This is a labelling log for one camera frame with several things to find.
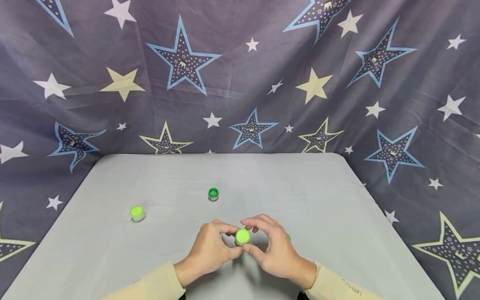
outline fabric backdrop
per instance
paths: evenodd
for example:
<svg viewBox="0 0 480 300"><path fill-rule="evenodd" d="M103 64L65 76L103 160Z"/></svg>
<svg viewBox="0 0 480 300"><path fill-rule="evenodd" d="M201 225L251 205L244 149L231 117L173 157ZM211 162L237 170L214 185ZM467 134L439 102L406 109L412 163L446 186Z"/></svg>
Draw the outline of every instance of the fabric backdrop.
<svg viewBox="0 0 480 300"><path fill-rule="evenodd" d="M478 299L479 11L0 1L0 295L101 156L336 152L445 298Z"/></svg>

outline yellow star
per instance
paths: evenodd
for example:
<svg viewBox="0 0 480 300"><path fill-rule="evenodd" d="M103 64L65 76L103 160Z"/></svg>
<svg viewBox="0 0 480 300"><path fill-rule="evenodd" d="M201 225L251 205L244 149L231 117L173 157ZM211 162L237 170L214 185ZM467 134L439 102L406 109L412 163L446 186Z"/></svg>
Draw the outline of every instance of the yellow star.
<svg viewBox="0 0 480 300"><path fill-rule="evenodd" d="M5 240L0 237L0 262L6 260L7 258L14 256L15 254L27 249L28 247L35 244L31 241L25 240Z"/></svg>
<svg viewBox="0 0 480 300"><path fill-rule="evenodd" d="M125 76L118 74L112 69L107 68L107 70L110 73L113 82L101 89L100 92L119 92L123 102L125 102L127 101L128 93L130 91L145 91L141 86L133 82L138 69L131 71Z"/></svg>
<svg viewBox="0 0 480 300"><path fill-rule="evenodd" d="M318 78L317 74L315 74L315 71L312 68L308 82L300 84L296 87L307 92L305 104L307 104L308 101L313 98L313 96L319 96L320 98L327 99L327 95L325 95L324 91L324 85L330 80L330 78L332 78L332 76L333 75Z"/></svg>
<svg viewBox="0 0 480 300"><path fill-rule="evenodd" d="M305 149L303 149L302 153L308 152L312 148L317 148L317 150L325 153L327 148L327 143L333 140L334 138L336 138L339 134L343 132L343 130L340 132L327 132L327 130L328 130L328 117L322 123L322 125L317 130L317 132L311 133L311 134L299 135L299 138L308 142L307 146L305 147Z"/></svg>
<svg viewBox="0 0 480 300"><path fill-rule="evenodd" d="M464 292L464 290L467 288L467 286L472 281L472 279L474 277L480 278L480 273L469 271L467 276L465 277L465 279L461 283L457 282L456 277L455 277L455 272L454 272L454 269L453 269L450 261L448 259L445 259L445 258L435 254L435 253L429 252L425 249L425 247L443 246L444 245L445 225L447 225L447 227L450 228L453 235L456 237L456 239L459 241L460 244L465 243L465 242L479 242L479 244L480 244L480 238L469 238L469 239L462 238L459 235L458 231L455 229L455 227L453 227L452 223L450 223L450 221L445 217L445 215L442 212L440 212L440 228L441 228L440 239L438 241L434 241L434 242L431 242L431 243L412 245L412 247L422 251L423 253L431 255L431 256L439 259L439 260L442 260L447 264L448 270L450 271L450 276L452 277L452 280L453 280L453 286L454 286L454 289L455 289L456 298L459 299L460 296L462 295L462 293ZM477 254L476 260L480 261L480 255Z"/></svg>
<svg viewBox="0 0 480 300"><path fill-rule="evenodd" d="M160 153L181 153L181 148L192 144L193 142L188 143L179 143L172 141L170 136L170 130L168 130L167 121L163 125L162 134L159 139L153 139L150 137L145 137L139 135L142 140L144 140L150 147L155 149L155 154Z"/></svg>

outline left hand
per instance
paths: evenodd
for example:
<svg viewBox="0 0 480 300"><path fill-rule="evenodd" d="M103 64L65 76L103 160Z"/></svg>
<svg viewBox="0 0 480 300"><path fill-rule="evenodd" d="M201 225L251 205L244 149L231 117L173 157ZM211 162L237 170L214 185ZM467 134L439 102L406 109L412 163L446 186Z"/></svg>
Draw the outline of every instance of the left hand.
<svg viewBox="0 0 480 300"><path fill-rule="evenodd" d="M227 247L220 234L234 235L239 229L220 220L203 224L190 253L175 264L180 284L186 287L199 277L218 270L224 263L238 258L243 248Z"/></svg>

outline blue outlined star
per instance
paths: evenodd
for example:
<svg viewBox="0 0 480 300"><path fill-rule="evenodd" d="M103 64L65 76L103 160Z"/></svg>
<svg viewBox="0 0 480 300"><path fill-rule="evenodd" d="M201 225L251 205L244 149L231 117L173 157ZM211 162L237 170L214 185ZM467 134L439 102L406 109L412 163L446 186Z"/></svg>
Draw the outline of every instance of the blue outlined star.
<svg viewBox="0 0 480 300"><path fill-rule="evenodd" d="M424 168L424 166L408 152L408 146L410 146L411 138L415 134L415 131L417 131L417 128L418 126L394 141L387 138L380 130L377 130L378 146L380 149L368 156L365 160L384 163L388 184L392 181L398 165Z"/></svg>
<svg viewBox="0 0 480 300"><path fill-rule="evenodd" d="M73 36L72 29L68 23L67 16L63 11L60 0L36 0L48 14L57 21L60 26Z"/></svg>
<svg viewBox="0 0 480 300"><path fill-rule="evenodd" d="M363 65L347 87L366 75L370 75L377 86L380 87L384 77L385 66L389 62L417 50L415 48L396 48L390 46L392 44L392 38L397 23L398 19L385 34L380 43L378 43L377 47L367 52L357 51Z"/></svg>
<svg viewBox="0 0 480 300"><path fill-rule="evenodd" d="M200 92L205 94L205 96L207 95L199 71L221 55L193 52L190 48L187 32L183 26L181 16L179 16L177 38L175 39L174 48L166 48L149 43L146 44L170 66L167 90L187 80Z"/></svg>
<svg viewBox="0 0 480 300"><path fill-rule="evenodd" d="M87 140L92 137L102 135L106 129L97 133L76 133L73 130L55 122L55 135L59 141L59 147L49 156L59 156L73 154L73 161L70 164L70 172L89 152L99 151L99 149Z"/></svg>
<svg viewBox="0 0 480 300"><path fill-rule="evenodd" d="M473 278L480 279L480 237L462 238L442 212L440 227L438 241L412 247L446 262L459 299Z"/></svg>
<svg viewBox="0 0 480 300"><path fill-rule="evenodd" d="M333 139L335 139L339 134L343 131L339 132L328 132L328 117L322 123L320 128L315 133L299 135L299 138L307 141L308 144L303 149L302 153L308 152L313 148L317 148L318 151L326 152L327 143Z"/></svg>
<svg viewBox="0 0 480 300"><path fill-rule="evenodd" d="M230 129L240 133L235 145L233 146L233 150L246 142L252 142L263 149L264 146L262 144L261 134L277 124L278 123L259 123L257 108L255 108L245 123L235 124L229 127Z"/></svg>
<svg viewBox="0 0 480 300"><path fill-rule="evenodd" d="M288 25L283 32L295 30L307 26L317 26L318 42L322 34L331 23L332 19L339 14L352 0L330 0L325 3L318 0L310 0L310 4Z"/></svg>

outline beige sleeve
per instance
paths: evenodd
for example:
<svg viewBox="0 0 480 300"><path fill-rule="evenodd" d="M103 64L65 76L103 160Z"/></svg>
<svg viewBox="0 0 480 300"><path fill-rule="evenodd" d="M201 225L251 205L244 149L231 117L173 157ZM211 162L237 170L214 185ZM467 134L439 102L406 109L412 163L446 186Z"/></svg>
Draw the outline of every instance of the beige sleeve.
<svg viewBox="0 0 480 300"><path fill-rule="evenodd" d="M178 300L183 293L185 289L180 285L175 267L168 262L102 300Z"/></svg>
<svg viewBox="0 0 480 300"><path fill-rule="evenodd" d="M339 275L317 265L317 278L311 289L305 291L310 300L383 300L362 287L346 281Z"/></svg>

